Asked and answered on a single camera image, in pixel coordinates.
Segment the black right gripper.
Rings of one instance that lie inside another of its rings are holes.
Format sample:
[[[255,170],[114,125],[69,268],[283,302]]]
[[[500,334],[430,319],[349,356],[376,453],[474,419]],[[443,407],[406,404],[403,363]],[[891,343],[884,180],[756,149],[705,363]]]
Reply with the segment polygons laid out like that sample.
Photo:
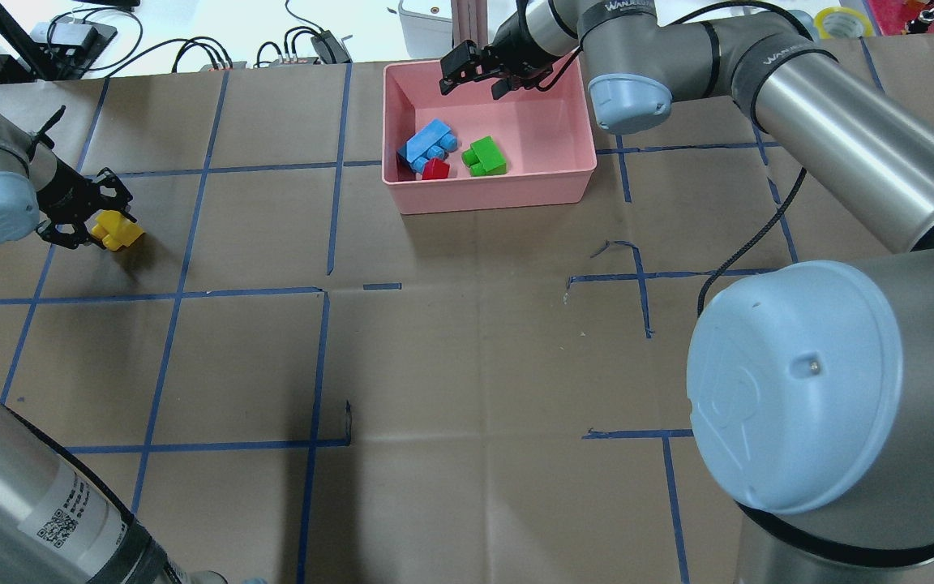
[[[465,83],[491,75],[494,101],[517,89],[549,90],[559,81],[555,64],[566,54],[566,27],[552,12],[517,12],[497,30],[485,48],[459,43],[439,60],[439,92],[447,96]]]

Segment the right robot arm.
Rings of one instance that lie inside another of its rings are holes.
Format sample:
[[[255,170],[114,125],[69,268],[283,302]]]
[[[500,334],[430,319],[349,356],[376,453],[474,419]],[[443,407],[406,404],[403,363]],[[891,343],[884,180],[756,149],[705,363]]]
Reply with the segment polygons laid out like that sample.
[[[583,54],[600,127],[653,128],[729,96],[889,254],[701,290],[691,430],[736,502],[738,583],[897,583],[934,561],[934,126],[842,69],[807,16],[658,22],[653,1],[520,1],[441,59],[443,93],[543,89]]]

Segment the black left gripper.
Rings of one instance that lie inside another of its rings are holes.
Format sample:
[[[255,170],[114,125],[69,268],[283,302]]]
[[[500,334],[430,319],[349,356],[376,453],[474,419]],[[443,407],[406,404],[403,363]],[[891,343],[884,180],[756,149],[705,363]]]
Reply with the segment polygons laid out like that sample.
[[[111,169],[86,178],[58,160],[54,176],[36,189],[36,195],[38,208],[47,217],[36,233],[56,247],[76,249],[92,244],[86,221],[104,211],[116,211],[127,221],[138,222],[131,214],[132,192]]]

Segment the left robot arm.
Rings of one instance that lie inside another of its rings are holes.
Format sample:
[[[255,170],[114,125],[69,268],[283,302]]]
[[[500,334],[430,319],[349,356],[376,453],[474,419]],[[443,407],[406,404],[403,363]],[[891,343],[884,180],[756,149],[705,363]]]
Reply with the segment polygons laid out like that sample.
[[[92,217],[133,225],[132,195],[103,169],[94,180],[54,152],[59,109],[27,132],[0,114],[0,244],[36,234],[75,249],[114,247]],[[0,402],[0,583],[222,583],[186,572],[97,474]]]

